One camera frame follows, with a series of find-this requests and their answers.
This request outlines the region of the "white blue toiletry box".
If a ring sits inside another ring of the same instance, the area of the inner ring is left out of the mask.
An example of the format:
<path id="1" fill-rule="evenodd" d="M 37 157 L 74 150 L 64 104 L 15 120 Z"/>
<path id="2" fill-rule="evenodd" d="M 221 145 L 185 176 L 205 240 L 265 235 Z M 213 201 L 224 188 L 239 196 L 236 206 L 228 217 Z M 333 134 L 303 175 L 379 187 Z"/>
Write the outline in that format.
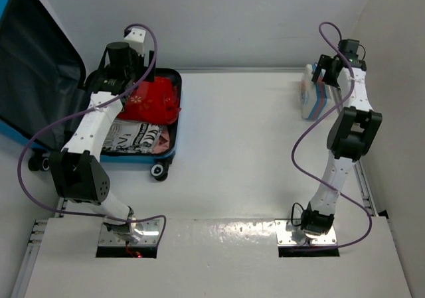
<path id="1" fill-rule="evenodd" d="M 310 121 L 320 118 L 335 104 L 330 87 L 322 81 L 325 71 L 320 72 L 316 82 L 312 81 L 316 68 L 316 62 L 305 67 L 299 86 L 301 117 Z"/>

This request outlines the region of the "red cartoon pig cushion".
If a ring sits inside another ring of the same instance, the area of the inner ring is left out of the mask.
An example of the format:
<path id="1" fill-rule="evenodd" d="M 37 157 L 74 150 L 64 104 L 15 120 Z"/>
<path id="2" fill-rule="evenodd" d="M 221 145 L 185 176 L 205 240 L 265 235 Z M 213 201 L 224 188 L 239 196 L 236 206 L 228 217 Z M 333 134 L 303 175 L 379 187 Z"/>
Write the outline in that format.
<path id="1" fill-rule="evenodd" d="M 180 111 L 177 87 L 169 78 L 156 76 L 153 82 L 143 81 L 132 92 L 118 119 L 170 125 Z"/>

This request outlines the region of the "newspaper print fabric bag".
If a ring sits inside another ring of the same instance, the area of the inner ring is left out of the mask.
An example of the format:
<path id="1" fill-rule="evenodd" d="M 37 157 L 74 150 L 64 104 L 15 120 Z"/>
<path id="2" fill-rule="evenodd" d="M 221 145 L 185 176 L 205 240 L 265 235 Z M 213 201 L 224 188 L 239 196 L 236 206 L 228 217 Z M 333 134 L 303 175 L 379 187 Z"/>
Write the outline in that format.
<path id="1" fill-rule="evenodd" d="M 115 119 L 103 142 L 102 151 L 129 154 L 151 153 L 164 129 L 164 125 Z"/>

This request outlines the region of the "pink Snoopy sweatshirt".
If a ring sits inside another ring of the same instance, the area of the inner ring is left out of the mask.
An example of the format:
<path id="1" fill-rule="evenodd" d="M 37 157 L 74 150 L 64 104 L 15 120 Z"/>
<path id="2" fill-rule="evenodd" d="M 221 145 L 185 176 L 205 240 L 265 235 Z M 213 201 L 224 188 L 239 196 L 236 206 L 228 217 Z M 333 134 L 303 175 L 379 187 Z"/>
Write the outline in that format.
<path id="1" fill-rule="evenodd" d="M 157 140 L 157 143 L 152 149 L 153 154 L 160 154 L 166 152 L 170 148 L 171 140 L 167 126 L 162 127 L 161 135 Z"/>

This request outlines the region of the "blue suitcase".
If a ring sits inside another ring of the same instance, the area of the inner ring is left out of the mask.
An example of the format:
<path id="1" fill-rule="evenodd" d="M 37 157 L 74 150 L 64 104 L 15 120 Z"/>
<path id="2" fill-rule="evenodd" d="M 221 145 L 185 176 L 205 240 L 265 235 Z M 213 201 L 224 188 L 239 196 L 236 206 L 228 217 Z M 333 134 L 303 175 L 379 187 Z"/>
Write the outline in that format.
<path id="1" fill-rule="evenodd" d="M 86 77 L 79 53 L 39 0 L 1 0 L 1 133 L 25 145 L 48 124 L 84 110 L 94 72 Z M 177 87 L 180 107 L 180 74 L 155 67 L 156 76 Z M 47 152 L 62 147 L 79 122 L 67 121 L 36 139 L 29 170 L 48 171 Z M 164 181 L 175 156 L 178 118 L 167 127 L 171 144 L 166 152 L 102 152 L 102 160 L 153 163 L 151 175 Z"/>

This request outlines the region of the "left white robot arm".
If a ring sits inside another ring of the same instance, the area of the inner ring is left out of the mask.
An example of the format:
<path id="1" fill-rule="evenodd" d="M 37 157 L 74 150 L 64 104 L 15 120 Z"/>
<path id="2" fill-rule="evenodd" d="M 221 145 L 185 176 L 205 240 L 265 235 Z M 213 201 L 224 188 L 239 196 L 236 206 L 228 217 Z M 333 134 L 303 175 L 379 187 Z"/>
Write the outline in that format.
<path id="1" fill-rule="evenodd" d="M 63 148 L 52 152 L 48 160 L 57 194 L 91 207 L 94 213 L 104 216 L 107 230 L 121 238 L 135 234 L 134 211 L 111 192 L 100 155 L 114 120 L 126 104 L 127 90 L 141 71 L 140 57 L 128 43 L 108 44 L 89 80 L 89 112 Z"/>

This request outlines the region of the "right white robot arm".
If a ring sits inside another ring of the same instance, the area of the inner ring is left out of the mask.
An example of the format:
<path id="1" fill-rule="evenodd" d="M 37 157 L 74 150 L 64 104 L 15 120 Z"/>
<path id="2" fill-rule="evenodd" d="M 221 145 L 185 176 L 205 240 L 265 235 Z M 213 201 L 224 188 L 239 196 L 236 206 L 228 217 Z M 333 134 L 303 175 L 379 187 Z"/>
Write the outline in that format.
<path id="1" fill-rule="evenodd" d="M 370 104 L 366 87 L 365 61 L 350 56 L 348 68 L 338 56 L 322 55 L 313 70 L 312 81 L 341 94 L 339 115 L 327 137 L 329 158 L 317 192 L 301 214 L 299 228 L 308 236 L 327 234 L 334 221 L 336 204 L 349 171 L 371 148 L 383 117 Z"/>

